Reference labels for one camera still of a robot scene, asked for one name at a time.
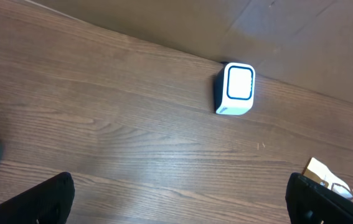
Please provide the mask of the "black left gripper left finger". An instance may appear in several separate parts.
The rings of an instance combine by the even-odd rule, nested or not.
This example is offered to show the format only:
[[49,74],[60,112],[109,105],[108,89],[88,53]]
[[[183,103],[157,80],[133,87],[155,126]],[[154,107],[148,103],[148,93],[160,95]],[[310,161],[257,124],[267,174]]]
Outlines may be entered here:
[[0,204],[0,224],[65,224],[75,196],[72,176],[59,173]]

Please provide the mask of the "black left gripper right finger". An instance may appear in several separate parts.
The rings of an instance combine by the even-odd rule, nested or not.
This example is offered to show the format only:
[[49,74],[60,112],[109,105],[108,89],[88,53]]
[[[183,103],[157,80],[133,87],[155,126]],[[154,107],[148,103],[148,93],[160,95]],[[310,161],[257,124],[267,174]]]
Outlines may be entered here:
[[292,224],[353,224],[353,202],[299,173],[291,174],[285,199]]

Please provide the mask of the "brown white snack bag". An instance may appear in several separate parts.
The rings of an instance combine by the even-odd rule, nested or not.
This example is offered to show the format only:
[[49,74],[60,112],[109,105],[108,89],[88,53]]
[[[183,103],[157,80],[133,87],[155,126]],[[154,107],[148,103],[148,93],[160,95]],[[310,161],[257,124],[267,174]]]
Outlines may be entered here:
[[310,158],[302,174],[348,200],[353,199],[353,189],[314,157]]

